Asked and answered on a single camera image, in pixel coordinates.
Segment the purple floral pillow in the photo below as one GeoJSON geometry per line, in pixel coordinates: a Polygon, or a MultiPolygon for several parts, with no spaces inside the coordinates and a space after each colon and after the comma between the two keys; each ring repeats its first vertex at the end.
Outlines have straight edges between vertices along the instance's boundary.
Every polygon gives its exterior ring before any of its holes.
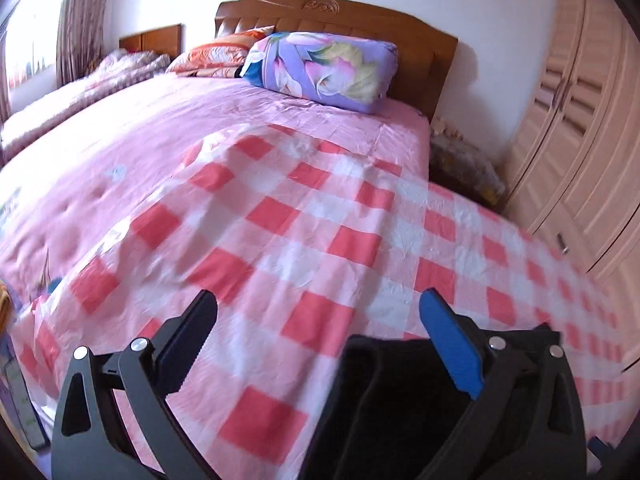
{"type": "Polygon", "coordinates": [[[370,114],[397,69],[393,43],[278,32],[254,44],[240,75],[261,88],[370,114]]]}

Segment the metal screw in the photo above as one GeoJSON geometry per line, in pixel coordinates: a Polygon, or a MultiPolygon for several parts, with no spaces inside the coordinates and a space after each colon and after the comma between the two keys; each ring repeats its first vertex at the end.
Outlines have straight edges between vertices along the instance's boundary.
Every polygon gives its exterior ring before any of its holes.
{"type": "Polygon", "coordinates": [[[149,341],[146,338],[139,337],[138,339],[134,339],[131,342],[131,349],[134,352],[142,352],[146,348],[146,345],[148,344],[149,344],[149,341]]]}
{"type": "Polygon", "coordinates": [[[86,346],[79,346],[74,350],[74,359],[78,359],[78,361],[80,361],[84,359],[88,353],[89,349],[86,346]]]}
{"type": "Polygon", "coordinates": [[[558,345],[551,345],[549,347],[549,353],[556,358],[561,358],[564,355],[564,350],[562,350],[562,347],[559,347],[558,345]]]}
{"type": "Polygon", "coordinates": [[[504,350],[505,348],[507,348],[507,342],[501,337],[494,335],[491,339],[489,339],[489,346],[494,350],[504,350]]]}

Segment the pink bedsheet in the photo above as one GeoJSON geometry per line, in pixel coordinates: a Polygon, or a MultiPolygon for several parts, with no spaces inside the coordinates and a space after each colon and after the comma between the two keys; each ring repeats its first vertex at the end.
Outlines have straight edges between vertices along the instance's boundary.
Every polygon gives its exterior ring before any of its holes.
{"type": "Polygon", "coordinates": [[[402,103],[386,100],[380,115],[365,116],[242,80],[162,75],[74,115],[0,172],[0,276],[22,301],[37,297],[47,276],[64,276],[196,140],[249,121],[427,176],[429,123],[402,103]]]}
{"type": "Polygon", "coordinates": [[[637,405],[616,316],[586,275],[406,168],[281,126],[199,142],[12,339],[32,397],[55,399],[77,346],[123,349],[211,290],[218,322],[168,403],[222,478],[293,480],[346,338],[426,336],[431,286],[483,328],[564,332],[587,435],[622,437],[637,405]]]}

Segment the checkered pattern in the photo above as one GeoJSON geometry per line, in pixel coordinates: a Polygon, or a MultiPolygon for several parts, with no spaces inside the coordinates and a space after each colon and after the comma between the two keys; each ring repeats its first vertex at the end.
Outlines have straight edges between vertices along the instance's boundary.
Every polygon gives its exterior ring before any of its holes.
{"type": "Polygon", "coordinates": [[[78,345],[124,348],[211,290],[218,322],[169,404],[223,478],[293,479],[345,339],[427,336],[430,286],[483,328],[562,331],[588,434],[622,437],[620,336],[587,277],[399,166],[288,128],[206,137],[13,338],[30,388],[56,398],[78,345]]]}

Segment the wooden headboard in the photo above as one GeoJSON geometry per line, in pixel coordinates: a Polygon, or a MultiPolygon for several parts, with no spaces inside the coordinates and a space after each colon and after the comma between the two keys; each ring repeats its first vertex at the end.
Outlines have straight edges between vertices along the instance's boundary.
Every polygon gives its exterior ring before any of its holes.
{"type": "Polygon", "coordinates": [[[395,43],[398,72],[388,95],[433,119],[458,40],[418,18],[349,0],[237,0],[216,14],[216,36],[275,25],[277,32],[329,32],[395,43]]]}
{"type": "Polygon", "coordinates": [[[153,50],[158,54],[168,54],[171,60],[174,60],[182,53],[182,24],[155,28],[120,38],[120,48],[126,48],[129,52],[153,50]]]}

